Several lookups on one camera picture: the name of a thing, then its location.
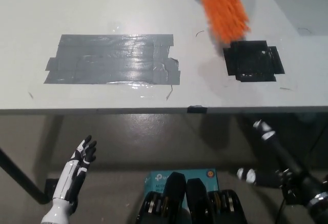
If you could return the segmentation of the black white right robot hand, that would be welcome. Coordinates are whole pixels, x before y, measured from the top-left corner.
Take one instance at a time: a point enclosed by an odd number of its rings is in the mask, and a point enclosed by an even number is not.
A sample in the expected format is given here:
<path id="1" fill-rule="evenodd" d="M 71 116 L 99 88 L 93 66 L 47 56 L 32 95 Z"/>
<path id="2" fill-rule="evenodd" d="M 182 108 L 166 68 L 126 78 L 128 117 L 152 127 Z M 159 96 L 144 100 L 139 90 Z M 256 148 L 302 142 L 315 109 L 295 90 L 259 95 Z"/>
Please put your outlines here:
<path id="1" fill-rule="evenodd" d="M 236 175 L 249 184 L 281 189 L 287 205 L 303 205 L 308 209 L 322 205 L 327 207 L 327 189 L 314 178 L 303 163 L 279 141 L 276 131 L 263 120 L 252 124 L 261 141 L 275 155 L 280 166 L 276 171 L 259 171 L 240 168 Z"/>

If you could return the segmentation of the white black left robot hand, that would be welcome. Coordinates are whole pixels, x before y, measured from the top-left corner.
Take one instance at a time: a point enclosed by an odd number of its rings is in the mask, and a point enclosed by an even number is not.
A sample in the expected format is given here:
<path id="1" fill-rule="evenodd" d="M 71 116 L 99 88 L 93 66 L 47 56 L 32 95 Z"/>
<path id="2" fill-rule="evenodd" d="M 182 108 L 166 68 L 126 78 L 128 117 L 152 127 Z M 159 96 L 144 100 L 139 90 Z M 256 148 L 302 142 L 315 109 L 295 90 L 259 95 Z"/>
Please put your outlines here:
<path id="1" fill-rule="evenodd" d="M 67 201 L 73 209 L 77 208 L 78 194 L 89 166 L 96 159 L 94 153 L 97 141 L 91 139 L 92 136 L 87 136 L 66 162 L 53 194 L 53 199 Z"/>

